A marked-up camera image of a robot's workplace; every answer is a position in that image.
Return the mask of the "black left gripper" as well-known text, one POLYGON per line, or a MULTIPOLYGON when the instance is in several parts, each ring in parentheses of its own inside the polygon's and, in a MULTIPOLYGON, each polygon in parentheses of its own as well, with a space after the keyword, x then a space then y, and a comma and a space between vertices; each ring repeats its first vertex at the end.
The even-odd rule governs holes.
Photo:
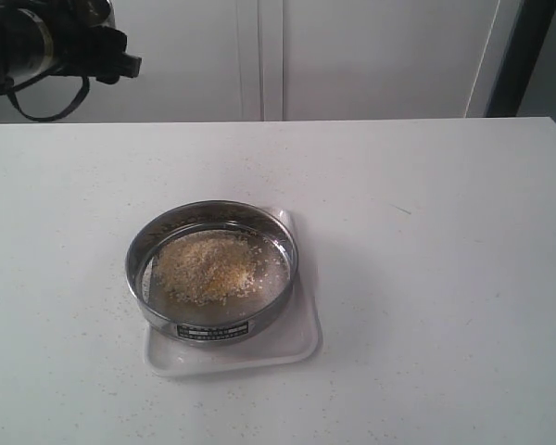
POLYGON ((115 24, 110 1, 49 1, 47 23, 60 77, 115 84, 139 75, 142 59, 127 53, 127 35, 115 24))

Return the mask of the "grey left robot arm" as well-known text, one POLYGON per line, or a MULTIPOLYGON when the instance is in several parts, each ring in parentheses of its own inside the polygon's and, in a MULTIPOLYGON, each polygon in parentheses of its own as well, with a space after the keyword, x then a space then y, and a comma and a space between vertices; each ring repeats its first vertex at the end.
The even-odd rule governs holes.
POLYGON ((127 45, 109 1, 0 1, 0 95, 50 76, 136 78, 127 45))

